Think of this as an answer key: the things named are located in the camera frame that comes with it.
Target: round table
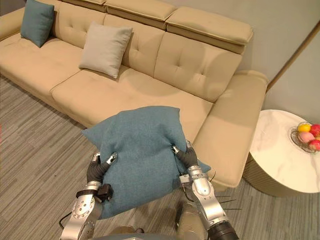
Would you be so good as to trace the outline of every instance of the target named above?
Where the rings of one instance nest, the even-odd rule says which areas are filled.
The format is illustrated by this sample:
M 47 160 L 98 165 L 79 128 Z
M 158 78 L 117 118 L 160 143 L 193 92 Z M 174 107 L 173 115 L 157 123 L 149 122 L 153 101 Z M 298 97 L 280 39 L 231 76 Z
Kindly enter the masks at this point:
M 290 138 L 305 120 L 281 110 L 263 110 L 243 177 L 259 191 L 287 197 L 320 192 L 320 152 L 307 153 Z

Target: sofa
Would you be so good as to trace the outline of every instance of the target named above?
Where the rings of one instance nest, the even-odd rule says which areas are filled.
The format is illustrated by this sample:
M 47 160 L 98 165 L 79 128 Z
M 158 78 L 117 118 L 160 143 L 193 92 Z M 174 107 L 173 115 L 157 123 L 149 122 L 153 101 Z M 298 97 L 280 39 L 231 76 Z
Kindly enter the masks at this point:
M 239 184 L 268 83 L 236 72 L 250 25 L 157 0 L 39 2 L 55 13 L 41 48 L 21 38 L 24 8 L 1 17 L 1 75 L 87 128 L 123 110 L 179 108 L 215 190 Z M 133 28 L 117 79 L 78 67 L 92 21 Z

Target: sofa headrest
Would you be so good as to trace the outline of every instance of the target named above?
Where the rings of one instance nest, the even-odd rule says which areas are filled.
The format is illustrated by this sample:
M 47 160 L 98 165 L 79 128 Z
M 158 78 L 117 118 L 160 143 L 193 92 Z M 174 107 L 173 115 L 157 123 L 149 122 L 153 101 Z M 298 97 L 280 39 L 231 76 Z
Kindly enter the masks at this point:
M 180 7 L 166 22 L 168 32 L 237 54 L 244 52 L 245 46 L 253 36 L 249 24 L 190 7 Z
M 97 10 L 103 13 L 107 12 L 107 6 L 104 5 L 107 0 L 62 0 L 63 2 L 78 5 L 88 9 Z
M 166 19 L 177 9 L 158 0 L 107 0 L 107 12 L 125 19 L 166 29 Z

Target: gray pillow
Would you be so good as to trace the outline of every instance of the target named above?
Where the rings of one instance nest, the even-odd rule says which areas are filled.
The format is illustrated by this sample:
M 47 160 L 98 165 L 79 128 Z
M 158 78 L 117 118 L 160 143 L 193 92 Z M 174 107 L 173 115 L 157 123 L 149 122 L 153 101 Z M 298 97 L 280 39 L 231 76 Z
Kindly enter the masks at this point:
M 21 25 L 21 37 L 29 39 L 39 48 L 47 41 L 55 19 L 55 6 L 28 0 Z
M 79 68 L 118 77 L 132 27 L 112 27 L 92 22 L 86 35 Z
M 103 203 L 101 219 L 110 218 L 171 193 L 187 170 L 171 151 L 175 144 L 186 150 L 179 109 L 148 106 L 109 117 L 82 133 L 101 152 L 101 162 L 113 153 L 118 159 L 104 175 L 103 183 L 114 190 Z M 202 170 L 208 165 L 199 163 Z

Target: blue pillow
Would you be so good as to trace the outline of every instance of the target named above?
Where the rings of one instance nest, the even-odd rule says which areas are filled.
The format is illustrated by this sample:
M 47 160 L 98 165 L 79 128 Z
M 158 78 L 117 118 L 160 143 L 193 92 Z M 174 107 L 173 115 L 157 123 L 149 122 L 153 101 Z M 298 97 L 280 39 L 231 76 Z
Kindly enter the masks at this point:
M 39 48 L 49 37 L 55 19 L 55 6 L 27 0 L 21 25 L 21 37 L 29 39 Z
M 184 165 L 171 150 L 186 150 L 178 108 L 148 106 L 122 111 L 82 133 L 100 150 L 106 161 L 113 152 L 118 159 L 104 175 L 114 194 L 104 202 L 100 219 L 112 217 L 171 193 L 179 186 Z M 200 163 L 204 172 L 210 167 Z

